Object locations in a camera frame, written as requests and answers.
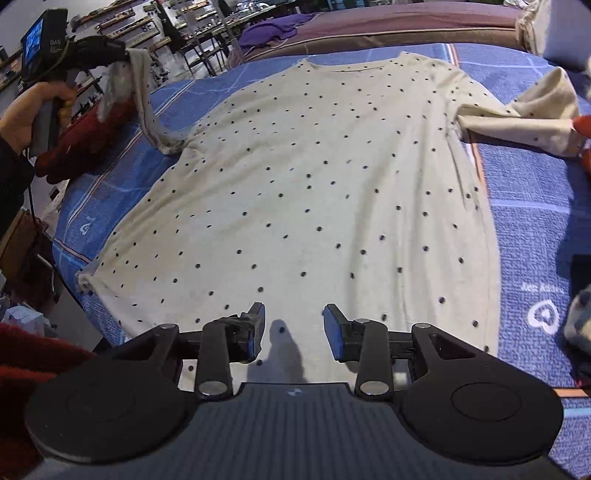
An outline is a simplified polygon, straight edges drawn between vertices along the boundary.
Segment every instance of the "bed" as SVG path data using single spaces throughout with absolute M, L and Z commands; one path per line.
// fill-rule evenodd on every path
M 295 36 L 245 52 L 245 61 L 421 43 L 482 43 L 521 49 L 516 8 L 466 2 L 378 5 L 316 15 Z M 236 52 L 230 67 L 240 64 Z
M 383 47 L 313 56 L 319 64 L 347 64 L 419 53 L 458 65 L 508 103 L 554 68 L 544 59 L 477 44 Z M 152 94 L 161 122 L 179 129 L 196 122 L 240 88 L 280 72 L 301 56 L 241 65 L 215 78 L 178 82 Z M 585 79 L 569 74 L 582 113 Z M 465 145 L 486 186 L 501 255 L 499 357 L 555 388 L 574 388 L 562 353 L 560 325 L 570 302 L 570 259 L 591 254 L 591 189 L 578 164 L 536 150 L 472 138 Z M 177 161 L 153 149 L 129 124 L 113 146 L 114 160 L 72 181 L 53 245 L 57 268 L 74 291 L 76 273 L 100 252 L 109 234 L 152 184 Z M 87 316 L 112 344 L 121 328 L 96 296 L 77 294 Z M 564 398 L 565 420 L 552 457 L 580 478 L 591 473 L 591 398 Z

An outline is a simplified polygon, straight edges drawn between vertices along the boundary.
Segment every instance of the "shelf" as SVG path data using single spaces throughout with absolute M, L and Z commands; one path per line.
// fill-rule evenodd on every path
M 191 12 L 193 10 L 199 10 L 200 8 L 206 7 L 209 5 L 209 2 L 201 2 L 200 4 L 190 5 L 189 7 L 184 7 L 181 9 L 181 13 Z
M 136 35 L 135 37 L 132 37 L 127 42 L 125 42 L 125 47 L 126 48 L 135 48 L 139 44 L 144 43 L 145 41 L 148 41 L 150 38 L 154 38 L 156 35 L 159 35 L 159 33 L 160 33 L 160 30 L 158 30 L 158 28 L 152 28 L 152 29 L 148 30 L 147 32 L 142 32 L 139 35 Z
M 82 86 L 80 88 L 78 88 L 78 91 L 76 92 L 76 96 L 79 97 L 80 95 L 82 95 L 85 91 L 87 91 L 90 87 L 94 87 L 94 85 L 98 84 L 101 80 L 101 77 L 96 77 L 96 78 L 92 78 L 90 79 L 90 81 L 83 83 Z
M 6 65 L 15 61 L 18 57 L 22 55 L 22 48 L 19 48 L 15 53 L 10 55 L 6 60 L 0 63 L 0 70 L 2 70 Z
M 125 5 L 133 4 L 134 2 L 137 2 L 137 1 L 138 0 L 118 1 L 118 2 L 114 2 L 110 5 L 108 5 L 107 7 L 93 10 L 92 12 L 85 15 L 84 17 L 80 17 L 79 15 L 77 15 L 70 20 L 70 26 L 72 28 L 72 32 L 75 32 L 79 26 L 84 25 L 85 23 L 88 23 L 88 22 L 95 20 L 99 17 L 102 17 L 103 15 L 106 15 L 107 13 L 112 12 L 113 10 L 117 10 L 118 8 L 124 7 Z
M 201 17 L 197 17 L 195 19 L 196 22 L 200 22 L 201 20 L 205 20 L 206 18 L 211 17 L 212 15 L 216 15 L 217 12 L 215 10 L 210 10 L 209 12 L 207 12 L 206 14 L 201 15 Z
M 105 20 L 102 23 L 99 23 L 95 28 L 97 32 L 104 30 L 105 28 L 109 28 L 112 25 L 115 25 L 127 18 L 131 18 L 135 16 L 134 9 L 130 8 L 129 10 L 123 10 L 120 14 L 115 15 L 113 18 Z
M 130 23 L 129 25 L 126 25 L 122 28 L 120 28 L 119 30 L 115 30 L 112 33 L 109 33 L 108 35 L 105 35 L 105 37 L 107 37 L 110 40 L 115 40 L 116 38 L 122 37 L 123 35 L 136 30 L 139 27 L 143 27 L 144 25 L 148 25 L 149 23 L 152 23 L 154 21 L 154 19 L 148 15 L 146 15 L 143 18 L 140 18 L 139 20 L 136 20 L 133 23 Z
M 150 45 L 148 47 L 148 51 L 150 53 L 155 52 L 156 50 L 161 49 L 162 47 L 168 45 L 169 43 L 172 42 L 172 39 L 170 37 L 164 37 L 161 40 L 158 40 L 156 43 L 154 43 L 153 45 Z

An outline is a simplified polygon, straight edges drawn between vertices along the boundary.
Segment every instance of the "black device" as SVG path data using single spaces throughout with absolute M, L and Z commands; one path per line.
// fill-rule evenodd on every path
M 200 332 L 160 325 L 37 389 L 25 423 L 45 460 L 29 478 L 571 478 L 547 456 L 563 409 L 545 383 L 428 323 L 389 332 L 334 304 L 323 317 L 335 360 L 359 362 L 353 392 L 234 394 L 229 364 L 259 354 L 262 303 Z M 183 359 L 198 359 L 193 392 L 177 388 Z M 401 359 L 413 382 L 394 391 Z
M 61 80 L 73 87 L 80 71 L 128 60 L 125 44 L 105 37 L 92 36 L 74 41 L 66 35 L 68 10 L 50 8 L 41 15 L 22 44 L 22 80 L 24 89 L 37 82 Z M 55 147 L 60 133 L 60 99 L 43 104 L 33 122 L 31 155 Z

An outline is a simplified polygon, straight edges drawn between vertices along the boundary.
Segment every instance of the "white cloth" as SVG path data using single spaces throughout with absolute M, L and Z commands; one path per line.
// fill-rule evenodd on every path
M 472 128 L 575 154 L 576 114 L 561 69 L 504 106 L 421 55 L 301 61 L 202 118 L 79 281 L 132 337 L 264 302 L 263 363 L 232 365 L 236 385 L 352 380 L 323 332 L 327 303 L 390 330 L 430 322 L 495 354 L 498 247 L 460 136 Z
M 591 9 L 581 0 L 533 0 L 517 19 L 519 42 L 535 55 L 584 70 L 591 56 Z

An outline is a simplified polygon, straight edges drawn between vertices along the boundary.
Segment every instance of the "brown blanket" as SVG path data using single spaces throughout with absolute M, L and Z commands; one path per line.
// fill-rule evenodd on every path
M 297 35 L 253 48 L 246 61 L 422 43 L 485 43 L 520 49 L 515 21 L 521 11 L 500 5 L 427 2 L 381 5 L 319 14 Z M 239 64 L 230 53 L 230 67 Z

